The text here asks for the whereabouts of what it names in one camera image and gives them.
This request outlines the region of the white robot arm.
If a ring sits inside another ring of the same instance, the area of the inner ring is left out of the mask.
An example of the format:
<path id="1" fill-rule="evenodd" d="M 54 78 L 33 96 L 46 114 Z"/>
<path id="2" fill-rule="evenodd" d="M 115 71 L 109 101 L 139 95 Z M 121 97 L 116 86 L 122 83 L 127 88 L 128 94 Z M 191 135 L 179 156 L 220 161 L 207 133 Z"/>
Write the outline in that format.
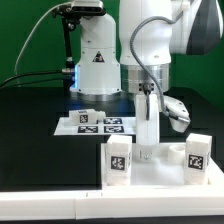
<path id="1" fill-rule="evenodd" d="M 223 34 L 218 0 L 120 0 L 119 21 L 102 0 L 72 0 L 81 18 L 81 59 L 71 91 L 87 99 L 125 91 L 134 96 L 137 158 L 159 145 L 159 115 L 172 128 L 190 123 L 181 102 L 166 97 L 171 55 L 204 55 Z"/>

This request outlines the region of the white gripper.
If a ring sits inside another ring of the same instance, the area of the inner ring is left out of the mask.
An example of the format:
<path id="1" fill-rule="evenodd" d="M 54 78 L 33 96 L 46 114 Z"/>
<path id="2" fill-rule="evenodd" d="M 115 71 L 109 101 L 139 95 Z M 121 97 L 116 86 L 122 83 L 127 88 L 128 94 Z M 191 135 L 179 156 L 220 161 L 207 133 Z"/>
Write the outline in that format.
<path id="1" fill-rule="evenodd" d="M 190 124 L 185 105 L 172 97 L 165 96 L 165 108 L 169 113 L 172 128 L 183 133 Z M 149 162 L 160 141 L 160 106 L 157 94 L 138 94 L 135 96 L 136 149 L 141 162 Z"/>

